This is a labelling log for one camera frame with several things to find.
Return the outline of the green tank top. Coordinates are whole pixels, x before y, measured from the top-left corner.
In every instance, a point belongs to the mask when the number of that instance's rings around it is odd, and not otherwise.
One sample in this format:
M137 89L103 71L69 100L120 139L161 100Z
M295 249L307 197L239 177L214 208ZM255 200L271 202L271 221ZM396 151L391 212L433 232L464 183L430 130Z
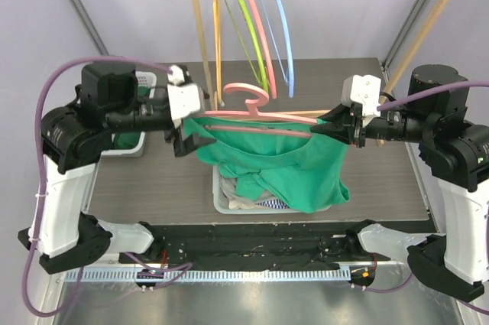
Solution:
M222 177L237 181L236 193L247 200L274 196L291 209L314 213L349 201L341 180L348 150L324 135L309 138L248 132L209 130L207 125L246 126L309 132L295 122L233 122L213 117L187 119L186 133L215 138L216 143L197 150L200 161L218 166Z

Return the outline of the grey tank top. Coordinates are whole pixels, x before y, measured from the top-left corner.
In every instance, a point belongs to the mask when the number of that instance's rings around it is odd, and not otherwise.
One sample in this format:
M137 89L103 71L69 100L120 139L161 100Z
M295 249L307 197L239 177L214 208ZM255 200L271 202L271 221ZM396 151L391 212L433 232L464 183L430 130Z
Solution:
M237 181L234 178L220 177L220 187L229 203L245 203L245 198L236 193Z

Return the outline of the pink plastic hanger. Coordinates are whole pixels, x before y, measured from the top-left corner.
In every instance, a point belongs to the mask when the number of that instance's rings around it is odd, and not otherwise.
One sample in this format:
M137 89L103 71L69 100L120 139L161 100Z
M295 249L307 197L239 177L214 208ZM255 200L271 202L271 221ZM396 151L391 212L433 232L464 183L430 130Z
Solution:
M246 83L229 83L224 86L223 92L227 94L243 92L249 93L254 96L253 99L246 99L244 104L246 111L206 111L196 115L196 118L203 117L215 117L220 119L232 119L243 122L295 122L303 125L318 125L317 119L305 117L301 115L290 115L280 112L261 112L260 107L268 104L269 95L258 86L253 86ZM294 130L286 129L273 129L273 128L253 128L246 126L228 126L228 125L207 125L209 130L218 130L224 132L248 132L255 134L265 135L283 135L297 138L309 138L311 134L309 132L298 132Z

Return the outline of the yellow plastic hanger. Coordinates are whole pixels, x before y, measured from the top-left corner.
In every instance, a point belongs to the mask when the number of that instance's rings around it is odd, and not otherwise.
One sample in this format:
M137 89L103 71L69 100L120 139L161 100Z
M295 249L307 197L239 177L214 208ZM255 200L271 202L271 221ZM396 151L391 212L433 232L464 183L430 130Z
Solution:
M222 37L221 37L221 5L220 0L212 0L213 28L215 42L215 100L214 107L222 105Z

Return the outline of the lime green hanger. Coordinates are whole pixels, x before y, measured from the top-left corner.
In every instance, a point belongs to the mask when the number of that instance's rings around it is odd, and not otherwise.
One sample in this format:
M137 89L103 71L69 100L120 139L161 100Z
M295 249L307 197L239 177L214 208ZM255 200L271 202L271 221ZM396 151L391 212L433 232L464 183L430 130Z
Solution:
M260 13L257 9L255 0L237 0L241 13L243 15L244 21L247 25L248 33L251 37L251 43L254 47L254 52L256 55L256 64L258 69L255 68L254 62L248 53L247 45L244 42L243 35L238 27L237 20L233 15L233 11L227 0L223 0L225 7L227 8L229 17L234 25L238 39L240 40L241 46L244 50L244 55L251 67L251 71L254 74L255 79L259 86L264 89L267 93L269 92L269 85L272 85L272 89L275 87L275 77L273 65L271 64L271 56L267 43L266 34L261 21ZM221 19L220 19L220 6L219 0L213 0L213 15L214 15L214 32L215 32L215 55L216 60L221 60Z

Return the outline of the light blue hanger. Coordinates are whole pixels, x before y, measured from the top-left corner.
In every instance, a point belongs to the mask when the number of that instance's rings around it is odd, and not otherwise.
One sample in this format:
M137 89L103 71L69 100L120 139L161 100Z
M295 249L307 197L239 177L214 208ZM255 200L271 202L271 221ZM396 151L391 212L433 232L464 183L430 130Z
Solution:
M274 29L271 24L270 17L267 13L267 6L264 4L264 0L259 0L259 1L263 9L265 21L268 26L268 30L270 33L272 44L274 46L275 53L277 55L277 61L280 67L280 72L282 74L283 81L287 86L288 96L292 99L295 96L295 66L294 66L293 48L292 48L291 37L290 37L290 29L287 20L287 13L285 11L285 7L283 6L283 1L274 0L277 6L277 12L280 17L280 24L283 32L283 40L284 40L285 54L286 54L285 60L281 58L278 44L274 36Z

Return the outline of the coral pink hanger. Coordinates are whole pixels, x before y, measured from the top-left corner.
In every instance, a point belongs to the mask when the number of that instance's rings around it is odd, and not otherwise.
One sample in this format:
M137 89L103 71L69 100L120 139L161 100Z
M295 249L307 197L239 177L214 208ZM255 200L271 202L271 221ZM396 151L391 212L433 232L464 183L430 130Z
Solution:
M238 0L248 31L254 45L260 77L257 79L262 88L277 98L277 86L274 68L270 56L263 22L255 0Z

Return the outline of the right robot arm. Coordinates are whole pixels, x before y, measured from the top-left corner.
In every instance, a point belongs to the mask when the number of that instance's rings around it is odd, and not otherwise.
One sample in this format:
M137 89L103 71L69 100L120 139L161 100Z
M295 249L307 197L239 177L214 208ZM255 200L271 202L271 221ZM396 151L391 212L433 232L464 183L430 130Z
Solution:
M312 127L347 145L367 139L415 143L442 192L445 234L409 234L365 220L346 232L345 251L407 264L425 286L469 303L488 280L488 128L466 118L474 82L441 64L413 70L405 98L382 97L375 76L350 76L341 101Z

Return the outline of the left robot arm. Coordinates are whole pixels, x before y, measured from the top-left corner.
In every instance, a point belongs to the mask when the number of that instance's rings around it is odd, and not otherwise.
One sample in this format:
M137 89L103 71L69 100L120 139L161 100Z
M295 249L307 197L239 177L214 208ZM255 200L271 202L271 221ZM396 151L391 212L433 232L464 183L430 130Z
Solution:
M108 223L85 207L114 135L163 132L176 157L210 145L211 138L182 133L183 121L204 111L208 93L185 66L173 65L161 96L140 96L134 64L107 60L87 63L75 91L72 102L44 113L37 124L40 200L31 227L18 239L39 252L40 266L50 275L91 265L106 254L156 262L164 239L149 223Z

